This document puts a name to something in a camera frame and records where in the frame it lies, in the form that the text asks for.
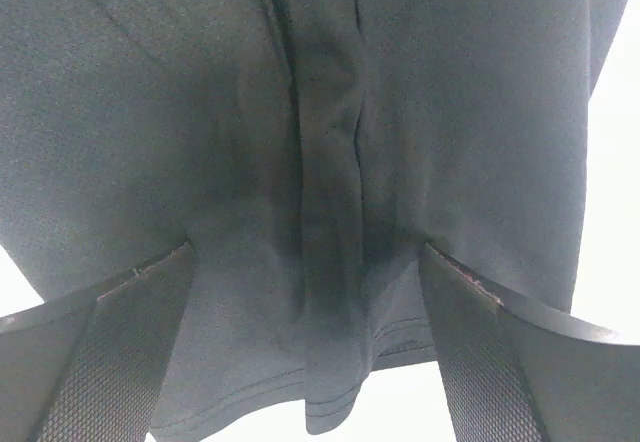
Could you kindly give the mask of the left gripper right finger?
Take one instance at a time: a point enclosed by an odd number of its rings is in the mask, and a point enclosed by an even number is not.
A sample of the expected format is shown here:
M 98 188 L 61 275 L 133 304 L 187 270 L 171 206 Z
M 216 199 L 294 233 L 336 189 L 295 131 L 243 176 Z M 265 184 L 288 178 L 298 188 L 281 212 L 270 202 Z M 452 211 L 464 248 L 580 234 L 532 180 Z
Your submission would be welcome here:
M 638 440 L 638 338 L 494 283 L 430 244 L 420 279 L 457 440 Z

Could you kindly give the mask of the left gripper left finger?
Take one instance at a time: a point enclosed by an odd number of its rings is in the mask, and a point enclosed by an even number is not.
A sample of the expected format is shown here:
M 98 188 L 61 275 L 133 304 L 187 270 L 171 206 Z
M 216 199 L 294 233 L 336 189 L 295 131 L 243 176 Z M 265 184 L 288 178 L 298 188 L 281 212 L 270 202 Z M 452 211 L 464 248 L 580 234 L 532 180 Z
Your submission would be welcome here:
M 195 266 L 183 243 L 2 317 L 2 440 L 145 440 Z

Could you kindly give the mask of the black t shirt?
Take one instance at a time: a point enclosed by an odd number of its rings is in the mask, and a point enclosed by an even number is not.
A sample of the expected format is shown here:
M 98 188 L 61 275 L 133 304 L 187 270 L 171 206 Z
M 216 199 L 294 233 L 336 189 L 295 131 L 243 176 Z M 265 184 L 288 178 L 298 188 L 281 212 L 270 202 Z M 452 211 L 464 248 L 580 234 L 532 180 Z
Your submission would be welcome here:
M 45 300 L 189 244 L 152 418 L 199 441 L 430 361 L 425 242 L 560 311 L 628 0 L 1 0 L 1 244 Z

